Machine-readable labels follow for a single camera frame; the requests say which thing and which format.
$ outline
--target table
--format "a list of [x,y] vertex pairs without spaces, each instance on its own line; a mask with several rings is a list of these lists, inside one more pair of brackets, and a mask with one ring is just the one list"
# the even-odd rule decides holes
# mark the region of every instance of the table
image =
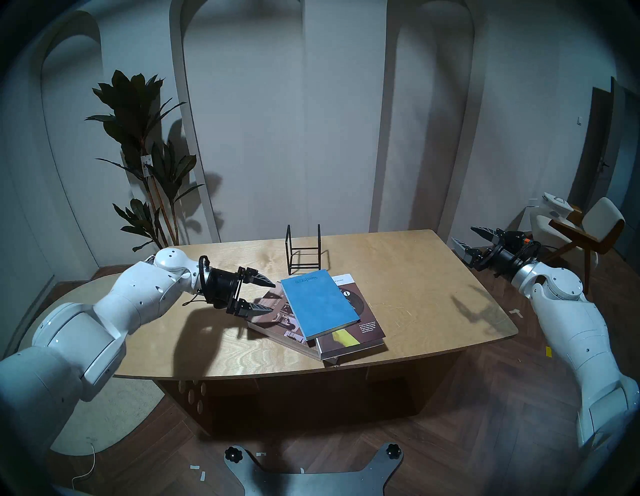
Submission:
[[[294,246],[314,241],[297,239]],[[180,248],[194,260],[206,255],[212,266],[227,271],[249,266],[274,282],[288,277],[283,239]],[[323,269],[355,279],[385,332],[384,347],[342,357],[337,367],[328,367],[211,305],[183,307],[191,298],[183,294],[163,317],[127,338],[127,355],[116,375],[156,380],[209,431],[214,412],[206,398],[211,395],[255,392],[259,377],[336,368],[369,367],[371,381],[405,376],[419,408],[455,361],[455,352],[517,334],[510,318],[431,230],[323,236],[322,249]],[[115,281],[110,277],[104,294]],[[89,283],[93,293],[97,281]],[[243,285],[241,296],[257,301],[265,293],[264,287]]]

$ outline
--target arch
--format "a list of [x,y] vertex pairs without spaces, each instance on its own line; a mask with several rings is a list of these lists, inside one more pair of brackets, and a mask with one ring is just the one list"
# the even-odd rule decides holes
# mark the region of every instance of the arch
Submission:
[[126,204],[129,188],[120,170],[95,158],[113,159],[114,144],[89,115],[105,105],[92,92],[104,80],[100,30],[76,12],[55,34],[40,73],[42,111],[58,176],[84,239],[99,266],[135,262],[138,238],[120,231],[113,203]]
[[435,0],[388,11],[387,66],[371,230],[438,230],[469,91],[474,23]]
[[222,241],[282,237],[283,215],[306,232],[301,4],[186,0],[181,36]]

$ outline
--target book cover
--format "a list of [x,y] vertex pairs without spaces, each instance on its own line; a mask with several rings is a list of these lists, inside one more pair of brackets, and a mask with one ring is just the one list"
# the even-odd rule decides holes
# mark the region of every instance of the book cover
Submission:
[[360,319],[326,270],[283,279],[282,289],[306,340]]
[[384,344],[385,333],[380,328],[380,324],[351,274],[335,276],[333,281],[360,317],[360,322],[317,338],[316,347],[321,360],[336,358]]
[[273,311],[249,320],[247,324],[251,329],[267,335],[288,348],[320,360],[316,342],[307,341],[302,334],[298,320],[291,310],[280,282],[276,283],[276,287],[270,289],[259,303],[265,307],[273,308]]

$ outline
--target black metal frame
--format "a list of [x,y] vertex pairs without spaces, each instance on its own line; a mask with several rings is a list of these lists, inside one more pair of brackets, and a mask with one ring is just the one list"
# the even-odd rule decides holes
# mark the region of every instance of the black metal frame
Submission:
[[[303,248],[294,248],[292,246],[291,243],[291,224],[287,225],[287,235],[285,236],[284,239],[284,249],[287,252],[287,270],[289,272],[289,275],[291,275],[291,270],[292,269],[314,269],[314,270],[320,270],[320,253],[321,253],[321,244],[320,244],[320,224],[318,224],[318,246],[306,246]],[[298,251],[310,251],[310,250],[317,250],[317,254],[318,254],[318,262],[313,263],[313,264],[295,264],[293,263],[293,251],[294,250],[298,250]],[[301,255],[313,255],[313,253],[300,253]]]

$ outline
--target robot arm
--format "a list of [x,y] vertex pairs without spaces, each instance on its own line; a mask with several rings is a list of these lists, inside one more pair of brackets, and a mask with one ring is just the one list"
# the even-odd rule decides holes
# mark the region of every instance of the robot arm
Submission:
[[184,292],[240,317],[270,308],[239,297],[242,283],[274,287],[254,269],[230,273],[165,248],[124,271],[94,305],[66,303],[53,310],[33,336],[32,346],[0,362],[0,408],[32,455],[46,450],[74,411],[91,401],[118,369],[125,338],[161,317]]
[[640,401],[636,382],[618,369],[602,315],[582,293],[577,275],[536,260],[540,244],[523,232],[471,229],[493,246],[481,250],[453,239],[456,253],[471,268],[494,270],[496,277],[503,276],[531,301],[547,342],[580,386],[578,445],[596,448],[602,439],[598,431],[635,411]]

